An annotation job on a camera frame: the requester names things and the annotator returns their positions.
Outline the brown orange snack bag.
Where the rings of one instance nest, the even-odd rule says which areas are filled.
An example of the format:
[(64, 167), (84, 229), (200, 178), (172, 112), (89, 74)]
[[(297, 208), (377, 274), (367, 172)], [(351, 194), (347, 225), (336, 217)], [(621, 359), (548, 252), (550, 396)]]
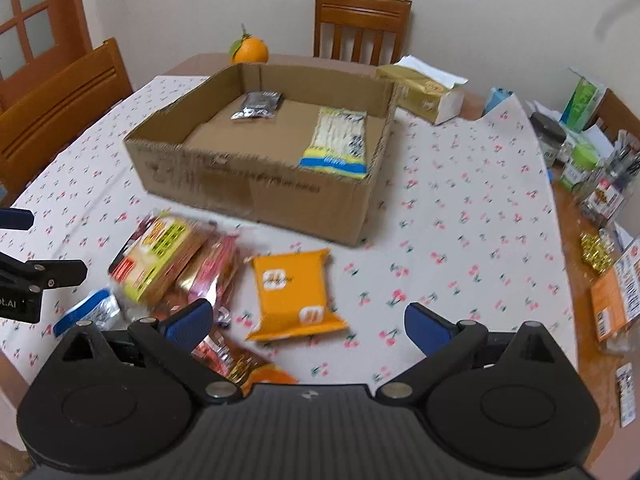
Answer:
[[(163, 321), (192, 302), (184, 298), (180, 292), (171, 290), (154, 308), (153, 316)], [(213, 314), (212, 329), (191, 352), (194, 359), (233, 382), (242, 390), (244, 396), (247, 396), (256, 384), (298, 383), (294, 376), (254, 351), (237, 344), (226, 334), (226, 323), (230, 318), (225, 308), (213, 307)]]

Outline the pink biscuit pack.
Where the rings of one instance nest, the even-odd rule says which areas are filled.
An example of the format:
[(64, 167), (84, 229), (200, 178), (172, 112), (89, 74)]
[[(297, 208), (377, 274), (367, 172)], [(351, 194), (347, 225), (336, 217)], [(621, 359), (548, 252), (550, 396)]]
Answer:
[(206, 299), (214, 308), (228, 302), (240, 267), (236, 235), (209, 237), (178, 275), (175, 288), (190, 302)]

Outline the white blue snack bag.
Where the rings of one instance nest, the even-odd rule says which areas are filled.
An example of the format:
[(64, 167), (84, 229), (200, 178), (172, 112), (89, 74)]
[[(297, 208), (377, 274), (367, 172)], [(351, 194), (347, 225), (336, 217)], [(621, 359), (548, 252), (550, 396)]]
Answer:
[(111, 289), (95, 290), (67, 310), (53, 325), (53, 336), (60, 338), (79, 322), (85, 321), (93, 322), (99, 330), (111, 330), (122, 322), (122, 310)]

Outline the orange square snack pack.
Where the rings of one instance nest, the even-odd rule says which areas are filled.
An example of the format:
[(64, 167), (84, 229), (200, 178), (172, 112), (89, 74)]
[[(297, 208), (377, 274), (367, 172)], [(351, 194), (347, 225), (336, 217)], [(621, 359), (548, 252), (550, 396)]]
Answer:
[(250, 260), (260, 320), (248, 341), (269, 342), (341, 332), (348, 324), (329, 307), (329, 249), (257, 256)]

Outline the long yellow blue noodle snack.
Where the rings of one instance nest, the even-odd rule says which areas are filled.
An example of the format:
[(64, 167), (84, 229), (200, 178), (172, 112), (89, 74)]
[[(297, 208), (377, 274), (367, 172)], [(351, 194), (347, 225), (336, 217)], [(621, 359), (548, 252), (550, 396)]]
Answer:
[(322, 106), (298, 166), (362, 180), (367, 177), (366, 112)]

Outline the small dark clear snack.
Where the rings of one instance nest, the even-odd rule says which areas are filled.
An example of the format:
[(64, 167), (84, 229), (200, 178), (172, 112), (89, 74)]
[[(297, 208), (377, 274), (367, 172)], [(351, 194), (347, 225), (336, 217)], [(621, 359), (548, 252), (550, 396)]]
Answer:
[(276, 116), (283, 96), (274, 91), (248, 92), (240, 108), (232, 114), (232, 120), (271, 119)]

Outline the wooden chair left side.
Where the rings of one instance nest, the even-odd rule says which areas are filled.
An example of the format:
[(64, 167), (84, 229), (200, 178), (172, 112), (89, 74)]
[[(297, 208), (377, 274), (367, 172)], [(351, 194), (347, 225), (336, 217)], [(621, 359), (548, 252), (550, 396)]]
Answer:
[(114, 38), (52, 76), (1, 114), (1, 203), (38, 174), (132, 87)]

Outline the wooden chair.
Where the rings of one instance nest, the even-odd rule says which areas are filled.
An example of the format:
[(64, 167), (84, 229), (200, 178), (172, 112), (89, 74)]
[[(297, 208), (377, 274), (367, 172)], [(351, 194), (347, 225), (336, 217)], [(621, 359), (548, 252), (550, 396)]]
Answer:
[(1, 114), (1, 203), (38, 174), (132, 87), (114, 38), (52, 76)]
[(602, 100), (587, 122), (586, 128), (591, 126), (597, 126), (612, 142), (617, 139), (620, 130), (639, 139), (639, 118), (611, 89), (604, 92)]

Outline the cherry print tablecloth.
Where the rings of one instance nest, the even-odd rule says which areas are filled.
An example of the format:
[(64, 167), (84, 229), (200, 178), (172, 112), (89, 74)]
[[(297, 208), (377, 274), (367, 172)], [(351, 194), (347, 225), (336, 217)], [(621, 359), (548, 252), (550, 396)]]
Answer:
[[(1, 235), (2, 252), (80, 259), (76, 288), (50, 290), (38, 324), (1, 324), (1, 354), (32, 380), (56, 344), (53, 327), (108, 283), (107, 269), (138, 222), (166, 202), (145, 192), (124, 136), (198, 84), (159, 76), (90, 127), (18, 199), (35, 222)], [(435, 127), (398, 110), (358, 246), (331, 246), (329, 305), (344, 333), (265, 344), (301, 382), (376, 386), (420, 359), (404, 330), (417, 301), (450, 321), (515, 330), (546, 326), (577, 356), (573, 301), (546, 166), (516, 96), (485, 117)]]

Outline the orange printed box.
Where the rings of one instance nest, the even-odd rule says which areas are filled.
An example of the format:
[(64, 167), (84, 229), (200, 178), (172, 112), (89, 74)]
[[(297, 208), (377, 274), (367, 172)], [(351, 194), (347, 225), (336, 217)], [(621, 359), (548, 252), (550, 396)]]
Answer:
[(639, 239), (636, 237), (591, 286), (598, 341), (617, 336), (639, 316)]

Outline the gold trinket pile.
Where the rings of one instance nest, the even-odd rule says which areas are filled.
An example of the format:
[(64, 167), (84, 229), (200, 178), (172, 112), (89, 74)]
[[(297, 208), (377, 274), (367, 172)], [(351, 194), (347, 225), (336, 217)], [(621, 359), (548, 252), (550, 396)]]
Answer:
[(597, 233), (580, 234), (582, 261), (599, 274), (606, 272), (614, 263), (615, 244), (610, 233), (600, 229)]

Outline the wooden door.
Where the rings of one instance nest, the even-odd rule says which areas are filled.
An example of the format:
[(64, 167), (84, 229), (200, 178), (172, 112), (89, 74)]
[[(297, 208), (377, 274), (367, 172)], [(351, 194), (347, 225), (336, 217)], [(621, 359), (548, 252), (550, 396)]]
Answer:
[(81, 0), (1, 0), (1, 109), (91, 50)]

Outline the brown cardboard box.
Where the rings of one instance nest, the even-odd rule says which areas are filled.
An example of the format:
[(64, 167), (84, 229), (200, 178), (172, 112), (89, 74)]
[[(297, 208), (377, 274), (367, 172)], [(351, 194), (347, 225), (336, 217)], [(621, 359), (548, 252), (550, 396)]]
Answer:
[[(271, 119), (232, 120), (248, 92), (280, 92)], [(238, 64), (131, 130), (125, 146), (151, 194), (355, 246), (390, 137), (397, 88), (325, 67)], [(299, 167), (322, 106), (366, 112), (362, 180)]]

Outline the green lid jar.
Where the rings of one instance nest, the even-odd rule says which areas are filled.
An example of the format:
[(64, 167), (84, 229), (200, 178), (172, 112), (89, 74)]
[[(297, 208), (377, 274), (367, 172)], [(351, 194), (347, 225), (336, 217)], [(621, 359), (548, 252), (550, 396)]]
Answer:
[(598, 166), (597, 155), (585, 145), (577, 144), (564, 166), (560, 181), (569, 191), (580, 185), (590, 172)]

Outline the dark lid jar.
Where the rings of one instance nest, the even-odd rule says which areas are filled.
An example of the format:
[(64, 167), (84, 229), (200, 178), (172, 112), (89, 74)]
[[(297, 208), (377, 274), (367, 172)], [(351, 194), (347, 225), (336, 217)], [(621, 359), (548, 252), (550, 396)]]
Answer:
[(533, 112), (529, 121), (536, 133), (544, 163), (551, 168), (566, 140), (566, 132), (555, 120), (541, 112)]

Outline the gold tissue pack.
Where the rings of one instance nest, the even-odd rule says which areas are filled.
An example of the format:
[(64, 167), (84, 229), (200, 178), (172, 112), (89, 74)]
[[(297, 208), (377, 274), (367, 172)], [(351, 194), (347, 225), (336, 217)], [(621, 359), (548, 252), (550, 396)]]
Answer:
[(463, 87), (469, 81), (413, 55), (405, 55), (394, 64), (378, 66), (375, 76), (398, 84), (398, 105), (434, 126), (460, 115)]

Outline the light blue box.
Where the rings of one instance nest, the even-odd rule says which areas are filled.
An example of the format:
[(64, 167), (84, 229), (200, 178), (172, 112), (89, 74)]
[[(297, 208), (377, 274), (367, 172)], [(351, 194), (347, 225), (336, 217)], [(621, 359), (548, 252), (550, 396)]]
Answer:
[(512, 96), (513, 91), (510, 89), (505, 89), (501, 87), (492, 87), (487, 95), (487, 99), (484, 105), (483, 114), (486, 115), (488, 112), (493, 110), (496, 106), (498, 106), (501, 102), (506, 99), (509, 99)]

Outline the green white carton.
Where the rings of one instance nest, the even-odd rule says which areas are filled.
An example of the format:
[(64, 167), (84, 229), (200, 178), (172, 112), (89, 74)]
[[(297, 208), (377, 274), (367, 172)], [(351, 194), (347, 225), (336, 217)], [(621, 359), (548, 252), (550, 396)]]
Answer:
[(574, 67), (570, 68), (570, 72), (578, 81), (562, 111), (560, 123), (570, 131), (581, 132), (601, 104), (608, 87)]

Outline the wooden chair right far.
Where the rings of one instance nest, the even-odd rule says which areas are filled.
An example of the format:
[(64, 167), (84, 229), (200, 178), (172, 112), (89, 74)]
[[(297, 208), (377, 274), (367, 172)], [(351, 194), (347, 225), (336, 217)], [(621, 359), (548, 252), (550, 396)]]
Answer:
[(611, 89), (604, 92), (602, 100), (587, 122), (586, 128), (591, 126), (597, 126), (612, 142), (617, 139), (620, 130), (639, 139), (639, 118)]

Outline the orange fruit with leaf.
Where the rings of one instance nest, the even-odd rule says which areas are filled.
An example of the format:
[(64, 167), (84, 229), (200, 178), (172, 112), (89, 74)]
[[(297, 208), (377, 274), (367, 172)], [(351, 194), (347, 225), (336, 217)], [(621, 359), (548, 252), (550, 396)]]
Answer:
[(251, 35), (244, 25), (241, 25), (241, 30), (241, 37), (234, 40), (229, 49), (231, 63), (267, 63), (269, 61), (269, 50), (266, 44), (261, 39)]

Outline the wooden chair far end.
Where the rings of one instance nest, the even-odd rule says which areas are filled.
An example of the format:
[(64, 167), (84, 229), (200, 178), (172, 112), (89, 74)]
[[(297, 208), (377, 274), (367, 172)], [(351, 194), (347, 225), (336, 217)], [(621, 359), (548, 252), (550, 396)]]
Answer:
[(342, 58), (343, 32), (355, 32), (350, 62), (361, 61), (364, 34), (373, 35), (369, 64), (379, 66), (386, 35), (394, 37), (390, 62), (402, 57), (412, 8), (411, 0), (314, 0), (315, 58), (321, 56), (322, 27), (332, 27), (331, 60)]

